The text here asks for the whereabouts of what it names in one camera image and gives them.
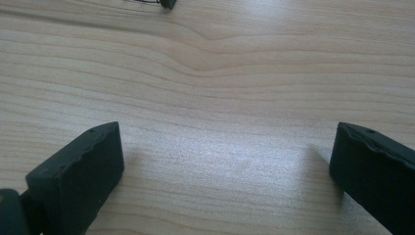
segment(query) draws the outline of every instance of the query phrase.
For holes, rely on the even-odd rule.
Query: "table surface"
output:
[[[415,148],[413,0],[0,3],[0,186],[117,120],[87,234],[389,234],[333,182],[339,121]]]

